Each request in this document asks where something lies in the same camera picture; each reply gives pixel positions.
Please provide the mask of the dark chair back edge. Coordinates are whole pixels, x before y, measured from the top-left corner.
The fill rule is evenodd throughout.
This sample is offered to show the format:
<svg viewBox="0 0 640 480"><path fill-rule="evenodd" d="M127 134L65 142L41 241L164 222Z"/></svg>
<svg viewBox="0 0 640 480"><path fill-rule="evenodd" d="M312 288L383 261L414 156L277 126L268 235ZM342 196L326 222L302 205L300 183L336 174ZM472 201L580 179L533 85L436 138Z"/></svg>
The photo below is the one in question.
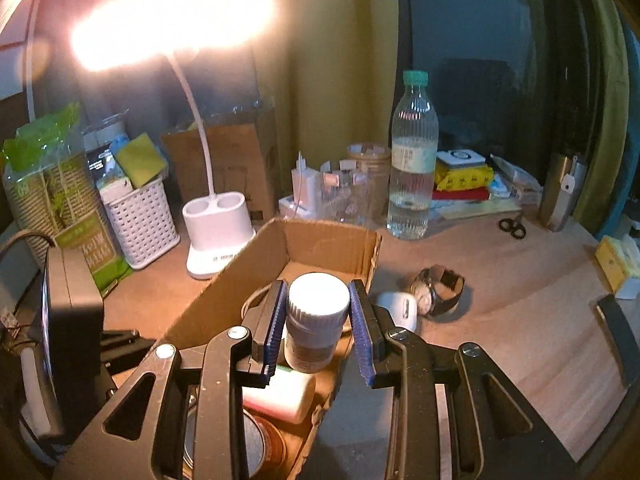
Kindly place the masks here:
<svg viewBox="0 0 640 480"><path fill-rule="evenodd" d="M640 353L634 332L613 294L597 301L596 312L603 323L614 358L620 366L623 383L630 387L639 378Z"/></svg>

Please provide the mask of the white earbuds case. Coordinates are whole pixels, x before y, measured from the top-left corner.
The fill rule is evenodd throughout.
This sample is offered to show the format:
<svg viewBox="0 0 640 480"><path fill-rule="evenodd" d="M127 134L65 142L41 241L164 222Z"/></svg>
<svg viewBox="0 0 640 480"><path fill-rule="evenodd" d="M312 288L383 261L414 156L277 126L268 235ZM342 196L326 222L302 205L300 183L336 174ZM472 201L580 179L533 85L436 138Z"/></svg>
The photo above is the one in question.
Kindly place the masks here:
<svg viewBox="0 0 640 480"><path fill-rule="evenodd" d="M410 332L416 330L418 324L418 306L416 298L408 292L380 292L373 302L392 316L394 324Z"/></svg>

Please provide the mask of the white pill bottle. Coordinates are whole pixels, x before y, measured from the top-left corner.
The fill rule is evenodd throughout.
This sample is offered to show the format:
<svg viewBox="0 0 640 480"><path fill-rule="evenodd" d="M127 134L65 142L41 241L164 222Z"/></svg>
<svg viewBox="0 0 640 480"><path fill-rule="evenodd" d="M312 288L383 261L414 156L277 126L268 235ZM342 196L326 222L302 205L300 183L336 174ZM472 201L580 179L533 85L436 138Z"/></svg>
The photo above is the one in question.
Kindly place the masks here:
<svg viewBox="0 0 640 480"><path fill-rule="evenodd" d="M284 356L293 370L314 374L331 362L350 303L347 285L329 273L306 273L288 288Z"/></svg>

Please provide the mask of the brown cardboard carton behind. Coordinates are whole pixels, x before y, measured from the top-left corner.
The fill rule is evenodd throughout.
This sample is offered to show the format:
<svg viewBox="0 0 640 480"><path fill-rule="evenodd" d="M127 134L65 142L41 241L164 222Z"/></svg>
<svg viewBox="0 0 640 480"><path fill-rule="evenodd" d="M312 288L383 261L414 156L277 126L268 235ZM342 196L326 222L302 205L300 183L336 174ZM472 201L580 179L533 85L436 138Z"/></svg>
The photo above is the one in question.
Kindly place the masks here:
<svg viewBox="0 0 640 480"><path fill-rule="evenodd" d="M277 213L280 162L274 110L250 110L212 118L205 125L217 193L245 195L250 218L265 222ZM168 153L181 199L186 203L208 194L204 155L198 129L165 133Z"/></svg>

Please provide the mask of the steel thermos tumbler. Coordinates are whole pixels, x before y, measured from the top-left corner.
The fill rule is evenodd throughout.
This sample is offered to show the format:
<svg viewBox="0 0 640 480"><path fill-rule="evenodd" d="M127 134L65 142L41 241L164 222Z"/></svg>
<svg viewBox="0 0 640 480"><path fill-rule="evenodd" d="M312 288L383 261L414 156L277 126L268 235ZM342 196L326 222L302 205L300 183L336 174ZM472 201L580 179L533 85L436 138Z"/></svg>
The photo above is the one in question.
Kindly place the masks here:
<svg viewBox="0 0 640 480"><path fill-rule="evenodd" d="M572 214L587 174L582 156L553 153L544 182L538 219L549 231L561 231Z"/></svg>

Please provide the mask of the white plug adapter in box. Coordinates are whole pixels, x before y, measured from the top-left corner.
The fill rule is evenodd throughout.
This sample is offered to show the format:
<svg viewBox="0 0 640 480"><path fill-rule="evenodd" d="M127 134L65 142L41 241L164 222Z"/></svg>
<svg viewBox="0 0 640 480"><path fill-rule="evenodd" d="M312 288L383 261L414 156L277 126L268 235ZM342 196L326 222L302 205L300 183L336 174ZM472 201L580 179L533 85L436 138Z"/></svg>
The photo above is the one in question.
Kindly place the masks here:
<svg viewBox="0 0 640 480"><path fill-rule="evenodd" d="M243 387L243 405L288 424L300 424L314 402L314 374L278 366L265 388Z"/></svg>

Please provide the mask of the yellow tissue box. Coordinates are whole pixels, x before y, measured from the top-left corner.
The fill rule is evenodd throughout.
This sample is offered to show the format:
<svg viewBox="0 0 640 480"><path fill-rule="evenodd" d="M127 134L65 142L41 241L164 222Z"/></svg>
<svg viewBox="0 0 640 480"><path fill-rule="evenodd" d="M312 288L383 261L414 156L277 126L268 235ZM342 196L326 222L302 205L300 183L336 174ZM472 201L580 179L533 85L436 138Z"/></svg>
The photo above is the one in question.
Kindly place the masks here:
<svg viewBox="0 0 640 480"><path fill-rule="evenodd" d="M596 258L616 299L635 300L639 296L639 246L630 235L602 237Z"/></svg>

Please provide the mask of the yellow wet wipes pack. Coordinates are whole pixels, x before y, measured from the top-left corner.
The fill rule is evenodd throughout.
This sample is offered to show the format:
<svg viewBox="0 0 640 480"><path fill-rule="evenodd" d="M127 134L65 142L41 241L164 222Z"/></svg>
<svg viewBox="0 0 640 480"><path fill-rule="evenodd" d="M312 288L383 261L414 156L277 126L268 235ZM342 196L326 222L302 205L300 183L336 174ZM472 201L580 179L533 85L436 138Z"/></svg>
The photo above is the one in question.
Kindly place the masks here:
<svg viewBox="0 0 640 480"><path fill-rule="evenodd" d="M494 170L487 165L449 167L438 162L435 168L435 188L440 192L487 188L492 180L494 180Z"/></svg>

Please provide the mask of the black handled scissors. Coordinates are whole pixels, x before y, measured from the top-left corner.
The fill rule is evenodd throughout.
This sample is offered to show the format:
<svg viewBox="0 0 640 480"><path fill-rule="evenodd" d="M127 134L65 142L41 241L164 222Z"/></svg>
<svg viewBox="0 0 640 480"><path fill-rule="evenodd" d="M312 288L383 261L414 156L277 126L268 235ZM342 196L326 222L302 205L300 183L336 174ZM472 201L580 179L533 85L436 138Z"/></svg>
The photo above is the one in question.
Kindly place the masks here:
<svg viewBox="0 0 640 480"><path fill-rule="evenodd" d="M520 211L515 217L502 218L498 221L498 228L502 232L509 233L514 240L524 240L527 231L522 223L524 214Z"/></svg>

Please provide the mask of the green tea package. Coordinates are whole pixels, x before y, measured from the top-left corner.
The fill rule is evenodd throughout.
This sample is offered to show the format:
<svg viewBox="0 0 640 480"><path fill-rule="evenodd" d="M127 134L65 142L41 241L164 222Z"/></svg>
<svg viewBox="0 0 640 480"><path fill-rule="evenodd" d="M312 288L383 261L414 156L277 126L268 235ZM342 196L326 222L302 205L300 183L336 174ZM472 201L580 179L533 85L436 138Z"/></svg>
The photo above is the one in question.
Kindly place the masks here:
<svg viewBox="0 0 640 480"><path fill-rule="evenodd" d="M2 185L17 225L80 249L107 295L130 266L90 174L80 125L79 104L71 102L18 128L2 143Z"/></svg>

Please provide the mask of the clear plastic sticker cup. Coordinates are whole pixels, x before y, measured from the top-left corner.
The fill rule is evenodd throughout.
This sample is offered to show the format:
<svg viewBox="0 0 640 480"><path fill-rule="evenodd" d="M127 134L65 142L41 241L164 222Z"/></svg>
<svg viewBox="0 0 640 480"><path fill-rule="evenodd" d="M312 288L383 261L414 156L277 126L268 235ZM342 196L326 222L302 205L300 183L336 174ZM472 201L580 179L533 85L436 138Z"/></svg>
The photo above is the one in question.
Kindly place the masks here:
<svg viewBox="0 0 640 480"><path fill-rule="evenodd" d="M356 160L328 160L320 166L321 218L354 226L369 220L369 177Z"/></svg>

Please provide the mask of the white perforated basket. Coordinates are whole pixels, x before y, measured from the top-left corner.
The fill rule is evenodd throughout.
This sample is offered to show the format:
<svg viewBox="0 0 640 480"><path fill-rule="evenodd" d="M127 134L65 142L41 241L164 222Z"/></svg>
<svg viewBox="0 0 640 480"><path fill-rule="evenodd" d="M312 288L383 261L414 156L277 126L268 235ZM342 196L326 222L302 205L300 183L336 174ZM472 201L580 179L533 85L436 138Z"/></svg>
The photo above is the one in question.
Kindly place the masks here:
<svg viewBox="0 0 640 480"><path fill-rule="evenodd" d="M113 200L105 210L131 269L145 268L180 242L161 178Z"/></svg>

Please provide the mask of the clear water bottle green cap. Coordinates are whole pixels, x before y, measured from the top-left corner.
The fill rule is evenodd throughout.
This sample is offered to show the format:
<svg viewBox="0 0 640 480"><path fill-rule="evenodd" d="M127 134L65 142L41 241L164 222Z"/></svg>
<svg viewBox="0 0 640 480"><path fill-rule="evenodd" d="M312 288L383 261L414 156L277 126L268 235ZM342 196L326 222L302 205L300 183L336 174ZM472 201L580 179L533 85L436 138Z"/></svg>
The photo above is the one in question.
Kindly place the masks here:
<svg viewBox="0 0 640 480"><path fill-rule="evenodd" d="M392 118L387 231L400 240L420 240L427 231L435 182L439 124L427 95L428 73L406 70Z"/></svg>

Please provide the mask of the red book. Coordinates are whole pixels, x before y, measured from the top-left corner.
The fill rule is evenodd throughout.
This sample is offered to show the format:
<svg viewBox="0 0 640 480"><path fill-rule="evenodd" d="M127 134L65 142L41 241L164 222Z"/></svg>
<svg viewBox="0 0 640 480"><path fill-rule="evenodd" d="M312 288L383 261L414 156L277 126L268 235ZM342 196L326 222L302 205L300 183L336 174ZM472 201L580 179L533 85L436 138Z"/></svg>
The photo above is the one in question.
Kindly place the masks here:
<svg viewBox="0 0 640 480"><path fill-rule="evenodd" d="M487 188L470 188L461 191L439 191L435 190L432 194L433 200L472 200L472 202L484 202L490 199L490 193Z"/></svg>

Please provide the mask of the black strap wristwatch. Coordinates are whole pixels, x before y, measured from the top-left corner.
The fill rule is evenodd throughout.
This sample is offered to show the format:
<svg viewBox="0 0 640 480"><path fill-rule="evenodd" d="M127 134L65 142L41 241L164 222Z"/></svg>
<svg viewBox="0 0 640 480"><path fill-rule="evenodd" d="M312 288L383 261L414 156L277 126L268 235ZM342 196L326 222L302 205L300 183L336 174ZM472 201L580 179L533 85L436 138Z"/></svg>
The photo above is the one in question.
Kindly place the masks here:
<svg viewBox="0 0 640 480"><path fill-rule="evenodd" d="M416 300L418 315L434 318L457 307L464 286L462 275L436 264L416 274L409 292Z"/></svg>

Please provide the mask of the brown cardboard box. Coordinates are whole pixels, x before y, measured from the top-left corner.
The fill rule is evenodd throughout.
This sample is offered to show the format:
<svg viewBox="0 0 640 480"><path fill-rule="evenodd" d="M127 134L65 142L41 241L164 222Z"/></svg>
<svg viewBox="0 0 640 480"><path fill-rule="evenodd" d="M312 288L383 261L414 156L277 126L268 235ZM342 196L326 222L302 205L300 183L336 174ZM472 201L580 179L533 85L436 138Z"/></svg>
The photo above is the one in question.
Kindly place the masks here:
<svg viewBox="0 0 640 480"><path fill-rule="evenodd" d="M135 328L179 349L206 344L240 324L245 301L274 281L284 281L293 294L310 286L312 301L329 280L369 286L381 244L380 234L359 226L273 219L224 270L197 281L186 272L181 243L116 286L105 300L105 326Z"/></svg>

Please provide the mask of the white desk lamp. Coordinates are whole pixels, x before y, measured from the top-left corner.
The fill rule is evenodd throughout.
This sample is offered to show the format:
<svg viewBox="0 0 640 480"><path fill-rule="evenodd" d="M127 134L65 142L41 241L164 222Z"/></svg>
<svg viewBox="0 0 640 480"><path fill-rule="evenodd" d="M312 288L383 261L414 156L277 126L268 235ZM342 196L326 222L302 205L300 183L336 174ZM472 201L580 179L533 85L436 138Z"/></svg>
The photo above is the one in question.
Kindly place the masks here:
<svg viewBox="0 0 640 480"><path fill-rule="evenodd" d="M186 270L196 280L221 271L254 237L246 198L216 191L203 119L177 56L227 51L262 36L276 0L101 0L70 30L77 62L89 72L134 66L163 55L182 88L200 137L207 193L182 208L190 247Z"/></svg>

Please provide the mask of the black monitor stand device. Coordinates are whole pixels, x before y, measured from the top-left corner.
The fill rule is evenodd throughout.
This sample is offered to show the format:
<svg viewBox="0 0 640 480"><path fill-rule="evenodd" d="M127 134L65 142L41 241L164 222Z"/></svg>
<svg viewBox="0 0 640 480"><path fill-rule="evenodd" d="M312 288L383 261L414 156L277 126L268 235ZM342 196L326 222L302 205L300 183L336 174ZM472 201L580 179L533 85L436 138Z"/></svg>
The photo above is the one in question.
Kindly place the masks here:
<svg viewBox="0 0 640 480"><path fill-rule="evenodd" d="M70 444L115 391L113 376L154 344L137 330L104 330L103 298L79 249L51 247L43 267L37 344L20 354L27 427Z"/></svg>

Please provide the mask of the white flat device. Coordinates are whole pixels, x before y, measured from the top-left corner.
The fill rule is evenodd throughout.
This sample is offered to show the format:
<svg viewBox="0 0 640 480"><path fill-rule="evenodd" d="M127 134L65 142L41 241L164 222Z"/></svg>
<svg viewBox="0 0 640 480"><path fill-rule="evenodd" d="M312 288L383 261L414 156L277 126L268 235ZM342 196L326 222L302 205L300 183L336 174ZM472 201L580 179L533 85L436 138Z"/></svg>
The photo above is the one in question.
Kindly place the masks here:
<svg viewBox="0 0 640 480"><path fill-rule="evenodd" d="M486 158L473 150L438 151L436 159L449 168L476 167L486 164Z"/></svg>

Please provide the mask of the glass jar with ridges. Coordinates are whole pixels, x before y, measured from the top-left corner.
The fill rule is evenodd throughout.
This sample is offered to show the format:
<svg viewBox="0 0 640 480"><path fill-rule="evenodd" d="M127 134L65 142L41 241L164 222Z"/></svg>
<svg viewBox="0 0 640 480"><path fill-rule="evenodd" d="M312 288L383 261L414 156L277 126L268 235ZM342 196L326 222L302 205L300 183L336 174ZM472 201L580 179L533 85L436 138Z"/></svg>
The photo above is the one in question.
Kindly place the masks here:
<svg viewBox="0 0 640 480"><path fill-rule="evenodd" d="M368 175L369 218L382 223L387 211L392 151L387 145L362 142L350 144L347 156Z"/></svg>

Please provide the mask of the red drink can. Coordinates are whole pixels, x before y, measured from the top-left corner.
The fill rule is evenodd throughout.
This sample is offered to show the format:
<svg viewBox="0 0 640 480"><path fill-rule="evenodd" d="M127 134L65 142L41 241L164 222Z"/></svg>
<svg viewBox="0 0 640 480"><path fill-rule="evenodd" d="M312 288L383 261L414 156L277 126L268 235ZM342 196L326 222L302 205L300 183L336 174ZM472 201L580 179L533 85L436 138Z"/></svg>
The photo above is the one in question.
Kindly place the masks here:
<svg viewBox="0 0 640 480"><path fill-rule="evenodd" d="M193 441L196 405L186 414L186 436L183 445L182 478L193 477ZM286 459L286 445L279 430L258 415L243 411L246 460L250 478L262 478L268 471L278 469Z"/></svg>

